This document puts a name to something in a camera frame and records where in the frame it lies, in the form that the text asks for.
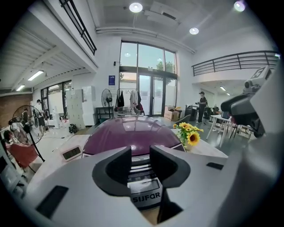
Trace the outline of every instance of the vase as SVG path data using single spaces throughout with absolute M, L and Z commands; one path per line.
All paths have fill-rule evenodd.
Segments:
M 188 144 L 188 143 L 185 143 L 185 145 L 183 145 L 183 146 L 185 147 L 186 152 L 190 152 L 191 149 L 193 148 L 193 146 Z

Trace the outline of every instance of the brick wall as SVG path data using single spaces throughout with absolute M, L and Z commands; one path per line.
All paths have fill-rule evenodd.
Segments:
M 14 112 L 22 105 L 30 105 L 32 94 L 9 95 L 0 97 L 0 128 L 8 126 Z

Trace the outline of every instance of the purple dome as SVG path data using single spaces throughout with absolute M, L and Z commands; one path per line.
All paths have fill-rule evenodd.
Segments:
M 151 145 L 173 147 L 178 137 L 161 122 L 150 117 L 117 117 L 102 123 L 88 138 L 83 152 L 98 154 L 107 150 L 131 146 L 132 155 L 149 153 Z

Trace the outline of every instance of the yellow flower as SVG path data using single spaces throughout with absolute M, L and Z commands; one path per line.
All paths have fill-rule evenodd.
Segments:
M 180 123 L 180 124 L 179 124 L 179 126 L 180 126 L 181 128 L 186 129 L 186 130 L 188 130 L 189 128 L 191 128 L 191 127 L 192 127 L 192 125 L 191 125 L 191 124 L 187 124 L 187 123 L 185 123 L 185 122 Z
M 199 129 L 199 128 L 197 128 L 196 126 L 193 126 L 193 127 L 192 127 L 192 129 L 193 129 L 193 130 L 195 130 L 195 131 L 204 132 L 204 130 L 203 130 L 203 129 Z
M 195 146 L 200 141 L 198 132 L 187 133 L 187 141 L 189 145 Z

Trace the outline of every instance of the blue sign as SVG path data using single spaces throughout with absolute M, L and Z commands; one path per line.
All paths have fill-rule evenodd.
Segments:
M 108 76 L 108 85 L 115 85 L 115 76 Z

